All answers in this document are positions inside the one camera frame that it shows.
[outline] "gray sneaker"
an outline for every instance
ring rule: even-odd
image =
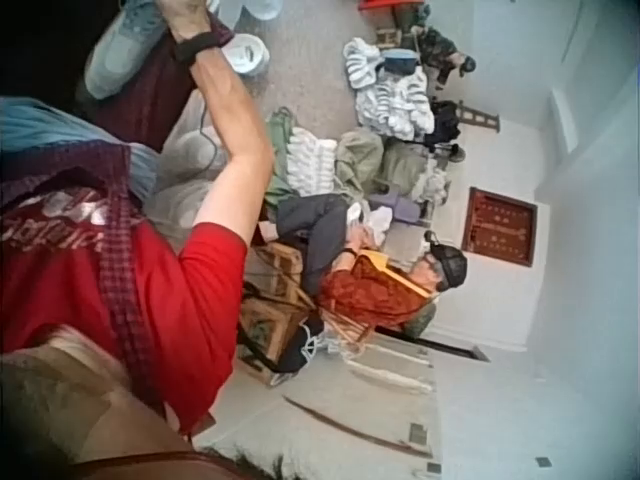
[[[87,93],[101,100],[119,92],[166,28],[153,0],[128,0],[89,57],[84,72]]]

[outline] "red shirt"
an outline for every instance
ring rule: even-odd
[[[101,195],[82,188],[30,198],[3,216],[3,352],[69,325],[117,358],[98,287],[106,213]],[[141,216],[132,230],[156,384],[188,431],[231,374],[247,247],[230,230],[203,223],[176,256]]]

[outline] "orange patterned shirt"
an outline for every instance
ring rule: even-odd
[[[413,318],[428,302],[359,255],[351,269],[329,273],[319,296],[322,308],[367,325],[392,326]]]

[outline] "watch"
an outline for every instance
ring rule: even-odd
[[[358,257],[358,252],[356,252],[353,248],[343,248],[342,251],[340,253],[350,253],[351,255],[353,255],[354,257]]]
[[[196,55],[199,52],[219,46],[220,35],[214,32],[204,32],[177,44],[173,54],[179,63],[190,67],[196,61]]]

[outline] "gray pants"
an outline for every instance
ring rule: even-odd
[[[336,194],[288,198],[278,204],[278,236],[283,243],[302,250],[302,289],[311,296],[319,293],[323,275],[344,248],[348,208]],[[301,241],[305,237],[306,245]]]

